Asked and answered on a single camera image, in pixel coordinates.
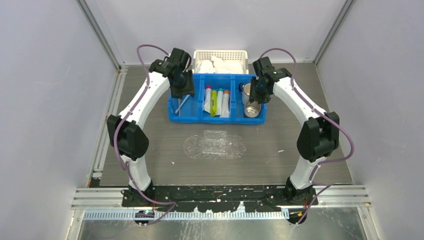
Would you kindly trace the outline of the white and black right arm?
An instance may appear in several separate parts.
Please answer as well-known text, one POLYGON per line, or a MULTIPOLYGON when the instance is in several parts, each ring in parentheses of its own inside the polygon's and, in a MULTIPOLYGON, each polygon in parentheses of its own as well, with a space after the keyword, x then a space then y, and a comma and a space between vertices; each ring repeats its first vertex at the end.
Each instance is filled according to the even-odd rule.
POLYGON ((255 77, 250 82, 250 102, 266 104, 275 95, 282 100, 301 124, 296 142, 299 160, 287 179, 283 196, 291 205, 299 205, 312 195, 312 181, 319 164, 339 146, 340 118, 335 112, 325 112, 296 83, 286 68, 275 68, 269 57, 252 64, 255 77))

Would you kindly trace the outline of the clear oval textured tray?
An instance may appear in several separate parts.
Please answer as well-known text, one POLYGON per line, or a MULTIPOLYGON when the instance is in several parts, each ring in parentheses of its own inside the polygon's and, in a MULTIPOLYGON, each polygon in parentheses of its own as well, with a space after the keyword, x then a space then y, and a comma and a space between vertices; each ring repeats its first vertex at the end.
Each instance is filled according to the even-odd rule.
POLYGON ((190 159, 238 159, 245 155, 247 146, 239 135, 193 135, 183 143, 183 152, 190 159))

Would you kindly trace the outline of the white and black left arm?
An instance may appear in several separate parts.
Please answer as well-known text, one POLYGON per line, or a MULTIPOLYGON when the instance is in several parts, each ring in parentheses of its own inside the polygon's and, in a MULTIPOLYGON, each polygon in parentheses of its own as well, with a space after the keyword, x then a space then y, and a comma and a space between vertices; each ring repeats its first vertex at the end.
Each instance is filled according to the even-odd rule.
POLYGON ((150 66, 140 61, 146 76, 144 83, 124 110, 118 115, 110 114, 106 120, 110 144, 121 169, 128 174, 134 200, 141 207, 154 201, 153 181, 146 165, 150 144, 143 131, 146 120, 167 91, 176 99, 195 96, 193 72, 188 69, 192 62, 190 54, 179 48, 162 52, 165 56, 150 66))

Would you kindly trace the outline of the clear square textured holder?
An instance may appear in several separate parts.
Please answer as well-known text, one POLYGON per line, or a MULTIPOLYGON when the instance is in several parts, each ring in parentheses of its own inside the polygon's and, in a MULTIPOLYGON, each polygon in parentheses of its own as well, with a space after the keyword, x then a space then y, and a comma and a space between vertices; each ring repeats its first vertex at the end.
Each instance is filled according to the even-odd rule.
POLYGON ((203 154, 225 155, 227 151, 227 132, 218 130, 204 130, 201 140, 203 154))

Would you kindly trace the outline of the white enamel mug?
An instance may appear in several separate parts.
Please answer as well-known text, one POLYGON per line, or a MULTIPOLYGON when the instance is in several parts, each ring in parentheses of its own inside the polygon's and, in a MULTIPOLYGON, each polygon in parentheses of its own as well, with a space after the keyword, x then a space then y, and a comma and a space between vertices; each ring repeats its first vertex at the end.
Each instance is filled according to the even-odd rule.
POLYGON ((251 83, 240 83, 238 89, 241 92, 241 101, 245 105, 250 99, 251 83))

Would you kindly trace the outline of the small metal cup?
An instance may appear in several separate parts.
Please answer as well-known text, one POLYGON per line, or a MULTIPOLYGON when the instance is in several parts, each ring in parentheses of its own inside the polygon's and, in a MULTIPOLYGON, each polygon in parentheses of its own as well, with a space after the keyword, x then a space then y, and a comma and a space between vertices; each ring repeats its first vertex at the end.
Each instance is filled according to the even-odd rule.
POLYGON ((244 104, 244 115, 247 118, 256 118, 262 110, 262 105, 257 101, 247 101, 244 104))

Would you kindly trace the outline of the yellow green toothpaste tube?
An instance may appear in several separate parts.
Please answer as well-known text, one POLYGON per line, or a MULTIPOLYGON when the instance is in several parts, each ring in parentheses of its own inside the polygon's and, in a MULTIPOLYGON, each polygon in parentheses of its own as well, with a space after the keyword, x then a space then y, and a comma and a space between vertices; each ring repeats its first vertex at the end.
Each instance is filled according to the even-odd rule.
POLYGON ((218 93, 216 90, 212 90, 210 94, 210 116, 213 118, 217 115, 218 109, 218 93))

